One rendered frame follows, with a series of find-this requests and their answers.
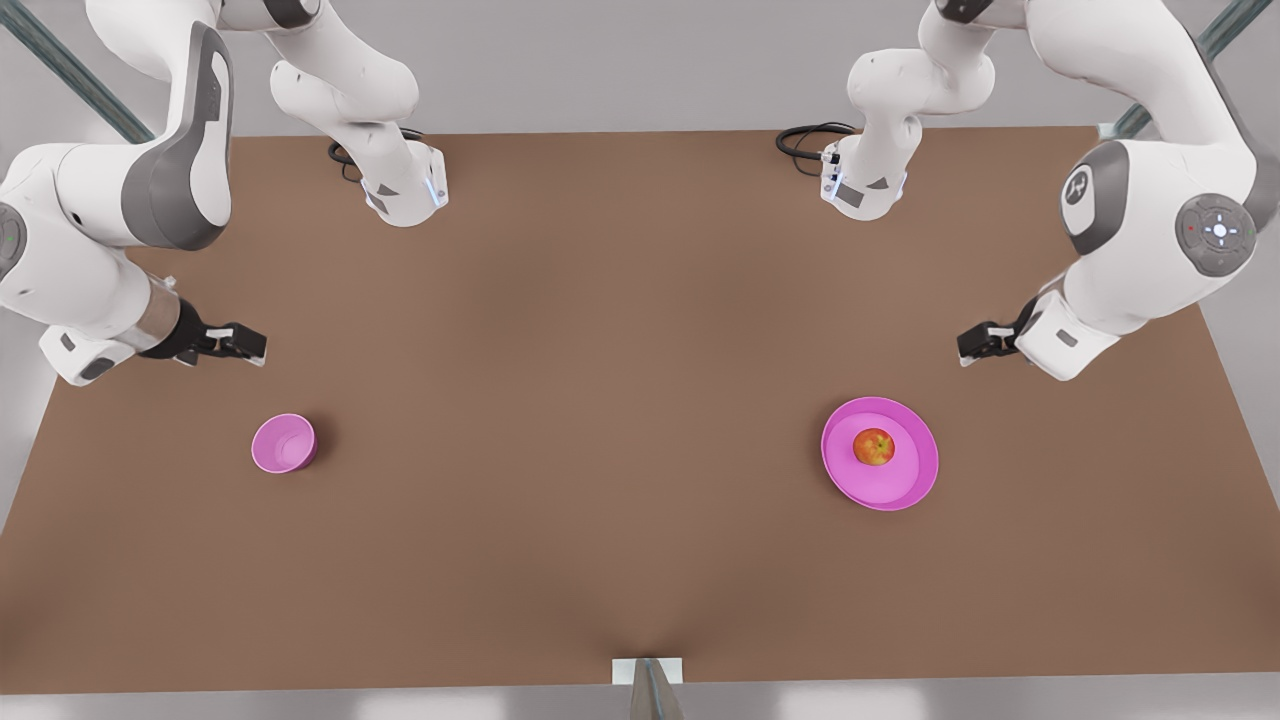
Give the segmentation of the pink bowl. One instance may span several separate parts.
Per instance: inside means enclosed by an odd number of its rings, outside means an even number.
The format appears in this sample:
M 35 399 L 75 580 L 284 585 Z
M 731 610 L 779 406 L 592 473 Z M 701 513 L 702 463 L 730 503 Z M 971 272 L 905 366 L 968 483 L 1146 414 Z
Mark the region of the pink bowl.
M 275 415 L 255 432 L 250 452 L 262 471 L 297 471 L 306 468 L 317 452 L 316 430 L 307 418 L 298 414 Z

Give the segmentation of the pink plate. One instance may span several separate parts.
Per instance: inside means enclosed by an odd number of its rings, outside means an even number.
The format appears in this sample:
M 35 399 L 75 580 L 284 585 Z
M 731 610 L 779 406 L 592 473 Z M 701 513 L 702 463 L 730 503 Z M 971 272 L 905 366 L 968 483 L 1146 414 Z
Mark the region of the pink plate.
M 858 433 L 890 434 L 895 454 L 883 465 L 855 457 Z M 940 473 L 940 451 L 925 420 L 891 398 L 867 396 L 840 405 L 827 419 L 819 442 L 822 464 L 842 495 L 879 511 L 909 509 L 932 492 Z

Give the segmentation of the silver frame post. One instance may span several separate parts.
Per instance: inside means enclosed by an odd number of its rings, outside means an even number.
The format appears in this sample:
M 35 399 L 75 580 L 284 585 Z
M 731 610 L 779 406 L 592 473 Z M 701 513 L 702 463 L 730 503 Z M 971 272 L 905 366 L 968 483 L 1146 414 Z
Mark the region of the silver frame post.
M 1174 19 L 1153 22 L 1152 31 L 1160 32 L 1137 38 L 1134 47 L 1125 50 L 1155 53 L 1149 60 L 1142 60 L 1144 67 L 1151 65 L 1153 79 L 1147 85 L 1142 77 L 1133 88 L 1115 86 L 1134 105 L 1115 122 L 1100 126 L 1098 137 L 1135 138 L 1153 126 L 1169 142 L 1258 147 L 1213 61 L 1272 4 L 1274 0 L 1228 0 L 1202 31 L 1189 31 Z
M 155 140 L 155 133 L 20 0 L 0 0 L 0 27 L 124 141 L 146 143 Z
M 612 683 L 631 688 L 628 720 L 686 720 L 675 693 L 684 684 L 684 660 L 613 659 Z

